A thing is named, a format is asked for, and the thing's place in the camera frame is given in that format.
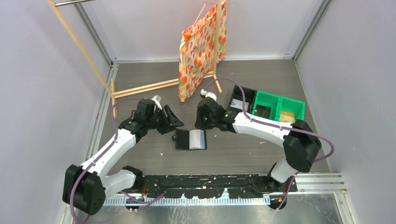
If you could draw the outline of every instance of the white backdrop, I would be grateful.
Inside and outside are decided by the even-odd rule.
[[[297,65],[356,223],[395,223],[396,2],[333,1]]]
[[[97,0],[84,6],[118,60],[161,60],[178,59],[181,32],[204,1]],[[227,58],[292,57],[321,2],[228,0]]]
[[[107,75],[77,12],[62,11]],[[0,29],[1,223],[59,224],[64,174],[85,159],[103,86],[46,1],[0,1]]]

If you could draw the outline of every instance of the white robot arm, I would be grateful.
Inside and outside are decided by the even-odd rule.
[[[175,131],[184,124],[170,110],[168,105],[159,104],[160,97],[141,99],[136,111],[118,127],[114,135],[92,158],[80,166],[71,165],[66,170],[62,200],[70,203],[71,190],[77,178],[91,166],[78,183],[74,195],[74,207],[89,215],[96,214],[106,198],[124,190],[139,189],[143,183],[140,170],[130,166],[123,167],[118,173],[106,176],[111,167],[130,148],[135,146],[148,130],[156,129],[160,134]]]
[[[216,102],[214,93],[201,91],[202,100],[198,103],[197,129],[219,128],[221,131],[242,133],[271,141],[285,151],[285,158],[275,163],[267,175],[267,185],[273,190],[279,190],[296,172],[309,172],[321,148],[318,138],[310,135],[252,122],[252,118],[282,127],[312,132],[303,120],[294,124],[277,122],[249,114],[248,119],[241,110],[228,108],[225,110]]]

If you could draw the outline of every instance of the tote bag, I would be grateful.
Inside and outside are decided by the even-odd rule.
[[[219,42],[217,62],[226,55],[226,0],[221,3],[220,35],[216,36],[215,4],[205,16],[183,31],[179,58],[179,100],[186,101],[213,67],[214,42]]]

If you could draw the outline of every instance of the wooden rod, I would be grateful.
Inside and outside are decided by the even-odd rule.
[[[208,72],[208,75],[205,75],[203,78],[213,77],[213,75],[211,75],[211,73],[212,73],[211,71]],[[157,89],[161,89],[161,88],[173,86],[173,85],[178,85],[178,84],[179,84],[179,79],[176,78],[176,79],[168,80],[165,82],[154,83],[154,84],[145,85],[145,86],[141,86],[141,87],[137,87],[137,88],[132,88],[129,90],[115,92],[114,98],[126,97],[126,96],[134,95],[137,93],[147,92],[147,91],[151,91],[151,90],[157,90]]]
[[[220,23],[221,23],[221,18],[222,18],[222,13],[221,13],[221,3],[222,0],[217,0],[217,7],[216,7],[216,35],[214,37],[214,54],[213,54],[213,77],[216,79],[216,69],[217,69],[217,60],[219,58],[218,56],[218,51],[219,51],[219,37],[220,37]],[[216,86],[217,90],[219,91],[219,94],[222,93],[220,84],[218,81],[216,81]]]
[[[164,85],[164,84],[168,84],[168,83],[174,83],[174,82],[178,82],[178,81],[179,81],[179,79],[175,78],[175,79],[171,79],[171,80],[160,82],[160,83],[154,83],[154,84],[150,84],[150,85],[144,85],[144,86],[132,88],[132,89],[129,89],[129,90],[118,91],[118,92],[115,92],[114,94],[115,94],[115,96],[117,96],[117,95],[129,93],[129,92],[134,92],[134,91],[141,90],[141,89],[146,89],[146,88],[155,87],[155,86],[159,86],[159,85]]]
[[[110,84],[111,84],[111,89],[112,89],[112,93],[113,93],[112,96],[111,96],[111,98],[112,98],[112,107],[113,107],[114,104],[115,104],[115,97],[114,97],[115,84],[114,84],[114,79],[113,78],[110,79]],[[117,109],[116,109],[116,107],[113,108],[113,116],[115,118],[117,118]]]
[[[106,91],[112,95],[110,87],[107,85],[105,79],[103,78],[102,74],[100,73],[98,67],[96,66],[95,62],[93,62],[92,58],[89,56],[88,52],[84,48],[83,44],[81,43],[80,39],[77,37],[76,33],[74,32],[73,28],[71,27],[70,23],[67,21],[61,10],[55,6],[54,0],[47,0],[49,6],[51,6],[52,10],[54,13],[57,15],[59,21],[62,23],[66,31],[69,33],[70,37],[73,39],[77,47],[80,49],[81,53],[85,57],[85,59],[88,61],[89,65],[93,69],[93,71],[96,73],[96,76],[99,78],[100,82],[102,85],[105,87]]]

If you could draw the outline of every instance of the green plastic container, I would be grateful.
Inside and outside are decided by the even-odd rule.
[[[269,116],[267,113],[263,112],[263,108],[268,107],[270,108]],[[305,102],[257,91],[252,111],[253,115],[279,121],[281,118],[281,111],[292,112],[295,119],[304,120]]]
[[[281,97],[267,92],[257,91],[255,105],[253,106],[252,114],[260,116],[260,106],[269,107],[270,114],[269,117],[264,117],[270,120],[279,121],[280,110],[279,105],[281,103]]]
[[[279,111],[276,114],[277,116],[279,116],[279,118],[281,117],[282,111],[292,112],[296,120],[304,120],[305,102],[287,97],[281,97]]]

